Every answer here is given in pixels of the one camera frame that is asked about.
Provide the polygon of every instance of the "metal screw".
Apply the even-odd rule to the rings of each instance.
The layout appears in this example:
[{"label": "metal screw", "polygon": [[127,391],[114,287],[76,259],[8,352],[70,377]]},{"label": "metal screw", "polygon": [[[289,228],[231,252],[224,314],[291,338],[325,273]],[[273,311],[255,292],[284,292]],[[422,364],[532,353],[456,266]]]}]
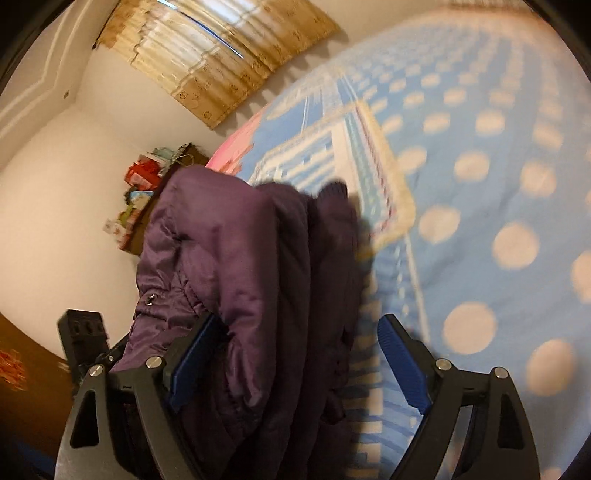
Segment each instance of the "metal screw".
[{"label": "metal screw", "polygon": [[148,368],[158,368],[160,365],[162,365],[162,357],[151,356],[146,360],[146,367]]},{"label": "metal screw", "polygon": [[438,358],[437,360],[435,360],[435,366],[439,370],[443,370],[444,372],[446,372],[448,370],[451,370],[453,365],[447,358]]},{"label": "metal screw", "polygon": [[509,372],[507,370],[505,370],[503,367],[496,367],[495,368],[495,377],[504,380],[508,376],[509,376]]},{"label": "metal screw", "polygon": [[102,365],[94,365],[93,367],[90,367],[90,376],[98,377],[103,372],[103,370],[104,368]]}]

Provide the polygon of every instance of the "clutter on cabinet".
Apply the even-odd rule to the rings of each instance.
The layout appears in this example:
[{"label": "clutter on cabinet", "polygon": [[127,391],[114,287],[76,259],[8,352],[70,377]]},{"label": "clutter on cabinet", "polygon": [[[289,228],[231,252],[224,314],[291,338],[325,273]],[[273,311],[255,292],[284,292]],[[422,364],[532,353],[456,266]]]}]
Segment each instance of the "clutter on cabinet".
[{"label": "clutter on cabinet", "polygon": [[115,219],[107,220],[103,230],[113,237],[121,250],[141,254],[145,227],[170,177],[181,167],[206,165],[208,161],[209,158],[190,143],[177,151],[165,147],[140,155],[124,177],[129,185],[124,193],[126,208]]}]

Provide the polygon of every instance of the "bed sheet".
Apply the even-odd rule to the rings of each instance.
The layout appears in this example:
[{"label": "bed sheet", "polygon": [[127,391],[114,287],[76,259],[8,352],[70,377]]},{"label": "bed sheet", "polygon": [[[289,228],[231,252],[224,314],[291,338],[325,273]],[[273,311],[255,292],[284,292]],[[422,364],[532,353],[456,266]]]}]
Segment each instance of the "bed sheet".
[{"label": "bed sheet", "polygon": [[[420,422],[376,343],[394,313],[459,368],[509,369],[544,480],[591,429],[591,92],[531,15],[438,11],[297,82],[210,162],[315,193],[347,182],[366,278],[347,478],[389,478]],[[459,454],[452,441],[441,478]]]}]

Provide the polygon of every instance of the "purple fabric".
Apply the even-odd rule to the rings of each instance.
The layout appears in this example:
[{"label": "purple fabric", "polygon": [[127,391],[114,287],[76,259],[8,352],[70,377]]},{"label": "purple fabric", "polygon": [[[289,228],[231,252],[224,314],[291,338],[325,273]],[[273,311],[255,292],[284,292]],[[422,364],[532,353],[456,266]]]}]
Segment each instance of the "purple fabric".
[{"label": "purple fabric", "polygon": [[114,370],[162,355],[204,309],[219,313],[229,342],[180,413],[208,479],[341,474],[350,433],[333,390],[346,381],[361,298],[356,248],[344,184],[312,199],[200,166],[169,182],[146,231],[140,300]]}]

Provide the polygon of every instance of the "yellow curtain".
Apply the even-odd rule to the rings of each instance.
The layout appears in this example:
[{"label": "yellow curtain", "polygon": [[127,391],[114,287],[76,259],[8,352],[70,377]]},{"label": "yellow curtain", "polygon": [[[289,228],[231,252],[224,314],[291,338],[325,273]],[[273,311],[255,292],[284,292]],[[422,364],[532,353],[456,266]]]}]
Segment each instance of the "yellow curtain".
[{"label": "yellow curtain", "polygon": [[121,0],[99,44],[213,129],[278,67],[337,30],[308,0]]}]

